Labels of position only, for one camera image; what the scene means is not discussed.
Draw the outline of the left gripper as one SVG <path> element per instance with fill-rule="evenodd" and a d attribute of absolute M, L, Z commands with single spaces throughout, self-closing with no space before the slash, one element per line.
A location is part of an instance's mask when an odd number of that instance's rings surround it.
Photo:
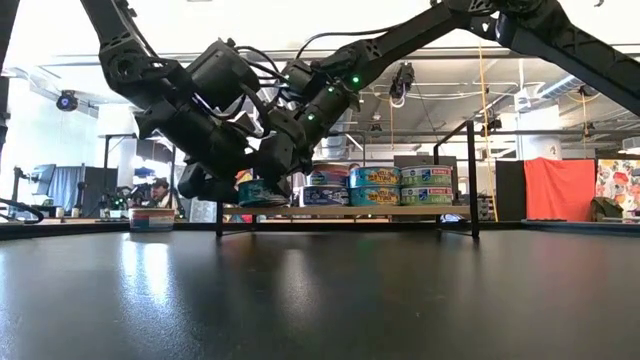
<path fill-rule="evenodd" d="M 219 121 L 191 102 L 136 101 L 133 105 L 141 139 L 158 131 L 195 162 L 186 166 L 178 181 L 183 197 L 238 203 L 232 176 L 251 167 L 251 156 L 245 151 L 249 147 L 246 125 Z"/>

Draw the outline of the silver tin can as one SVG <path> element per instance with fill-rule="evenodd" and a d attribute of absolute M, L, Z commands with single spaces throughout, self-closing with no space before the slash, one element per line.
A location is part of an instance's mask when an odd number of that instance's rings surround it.
<path fill-rule="evenodd" d="M 245 208 L 281 207 L 289 204 L 289 197 L 275 183 L 253 179 L 238 184 L 238 204 Z"/>
<path fill-rule="evenodd" d="M 424 165 L 402 168 L 401 185 L 451 186 L 452 167 L 447 165 Z"/>
<path fill-rule="evenodd" d="M 357 167 L 350 170 L 349 187 L 399 186 L 401 171 L 397 167 Z"/>
<path fill-rule="evenodd" d="M 334 185 L 307 185 L 302 188 L 300 206 L 347 206 L 349 193 L 345 187 Z"/>

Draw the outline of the silver can blue label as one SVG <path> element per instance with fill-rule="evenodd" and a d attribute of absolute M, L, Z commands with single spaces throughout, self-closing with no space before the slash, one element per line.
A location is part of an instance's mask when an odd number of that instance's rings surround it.
<path fill-rule="evenodd" d="M 401 191 L 395 186 L 363 186 L 349 190 L 350 204 L 363 206 L 399 206 Z"/>

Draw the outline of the silver can green white label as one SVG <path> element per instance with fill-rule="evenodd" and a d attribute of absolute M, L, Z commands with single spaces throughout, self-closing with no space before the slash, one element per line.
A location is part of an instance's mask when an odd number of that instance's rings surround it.
<path fill-rule="evenodd" d="M 404 187 L 400 200 L 402 205 L 407 206 L 451 205 L 453 190 L 439 186 Z"/>

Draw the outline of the person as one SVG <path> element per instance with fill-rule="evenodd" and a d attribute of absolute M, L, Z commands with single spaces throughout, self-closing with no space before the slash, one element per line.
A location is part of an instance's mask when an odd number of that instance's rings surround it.
<path fill-rule="evenodd" d="M 152 184 L 151 206 L 154 208 L 173 207 L 173 195 L 166 178 L 157 178 Z"/>

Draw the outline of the pale gold tin can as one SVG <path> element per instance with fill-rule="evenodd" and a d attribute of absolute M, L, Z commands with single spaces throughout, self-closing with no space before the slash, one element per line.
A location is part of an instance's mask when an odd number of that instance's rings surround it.
<path fill-rule="evenodd" d="M 170 208 L 133 208 L 128 211 L 131 232 L 171 231 L 175 211 Z"/>

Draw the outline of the background black robot arms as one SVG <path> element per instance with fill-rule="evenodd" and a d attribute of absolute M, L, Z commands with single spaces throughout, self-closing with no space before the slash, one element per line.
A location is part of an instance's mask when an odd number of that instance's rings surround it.
<path fill-rule="evenodd" d="M 98 203 L 99 217 L 103 219 L 128 219 L 133 208 L 145 207 L 150 203 L 149 187 L 118 186 L 113 191 L 102 193 Z"/>

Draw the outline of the grey curtain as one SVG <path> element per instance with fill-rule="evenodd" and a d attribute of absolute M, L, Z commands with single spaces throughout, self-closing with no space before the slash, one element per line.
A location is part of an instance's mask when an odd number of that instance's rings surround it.
<path fill-rule="evenodd" d="M 48 190 L 48 196 L 53 199 L 53 205 L 70 211 L 77 201 L 78 184 L 84 179 L 83 166 L 57 166 Z"/>

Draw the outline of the black monitor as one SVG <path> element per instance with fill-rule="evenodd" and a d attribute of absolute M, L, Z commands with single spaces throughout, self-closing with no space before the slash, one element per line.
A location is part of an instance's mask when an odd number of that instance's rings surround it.
<path fill-rule="evenodd" d="M 48 193 L 55 169 L 55 164 L 43 164 L 24 173 L 23 178 L 28 182 L 32 194 L 46 195 Z"/>

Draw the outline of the black partition panel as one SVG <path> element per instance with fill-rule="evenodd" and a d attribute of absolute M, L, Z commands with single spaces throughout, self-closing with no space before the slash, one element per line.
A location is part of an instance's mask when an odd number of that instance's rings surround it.
<path fill-rule="evenodd" d="M 526 185 L 522 161 L 496 162 L 496 201 L 499 221 L 526 218 Z"/>

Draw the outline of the white round column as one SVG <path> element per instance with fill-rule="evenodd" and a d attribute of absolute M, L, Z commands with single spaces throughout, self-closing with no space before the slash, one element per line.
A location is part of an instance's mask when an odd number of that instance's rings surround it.
<path fill-rule="evenodd" d="M 557 105 L 522 112 L 517 118 L 518 130 L 534 131 L 534 135 L 518 135 L 517 158 L 519 160 L 532 160 L 547 158 L 551 160 L 562 159 L 561 140 L 558 135 L 542 134 L 543 130 L 560 130 L 560 115 Z"/>

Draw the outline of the olive green bag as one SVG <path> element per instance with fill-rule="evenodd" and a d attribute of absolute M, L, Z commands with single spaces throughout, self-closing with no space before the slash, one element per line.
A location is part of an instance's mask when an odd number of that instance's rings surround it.
<path fill-rule="evenodd" d="M 613 199 L 607 197 L 594 197 L 590 203 L 590 221 L 602 222 L 605 219 L 621 219 L 623 208 Z"/>

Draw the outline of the floral patterned cloth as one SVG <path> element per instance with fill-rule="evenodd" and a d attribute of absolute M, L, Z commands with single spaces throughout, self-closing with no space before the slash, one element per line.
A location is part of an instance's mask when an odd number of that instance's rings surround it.
<path fill-rule="evenodd" d="M 640 160 L 598 160 L 595 194 L 619 205 L 624 218 L 635 217 L 640 212 Z"/>

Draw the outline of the black aluminium table frame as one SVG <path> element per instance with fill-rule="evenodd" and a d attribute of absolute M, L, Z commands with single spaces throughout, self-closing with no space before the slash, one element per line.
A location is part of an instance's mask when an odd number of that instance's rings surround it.
<path fill-rule="evenodd" d="M 176 231 L 209 231 L 216 235 L 231 232 L 418 232 L 446 231 L 470 234 L 472 224 L 463 223 L 176 223 Z M 0 224 L 0 241 L 127 232 L 127 222 L 94 222 L 85 224 Z M 481 222 L 477 230 L 536 230 L 586 234 L 621 234 L 640 237 L 640 225 L 622 223 L 576 223 L 561 221 Z"/>

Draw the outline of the silver ventilation duct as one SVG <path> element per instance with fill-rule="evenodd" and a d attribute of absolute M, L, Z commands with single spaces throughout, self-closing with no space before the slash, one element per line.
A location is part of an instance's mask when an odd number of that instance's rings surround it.
<path fill-rule="evenodd" d="M 568 75 L 557 82 L 541 87 L 536 92 L 536 97 L 541 100 L 555 100 L 579 89 L 583 85 L 584 82 L 582 80 L 573 75 Z"/>

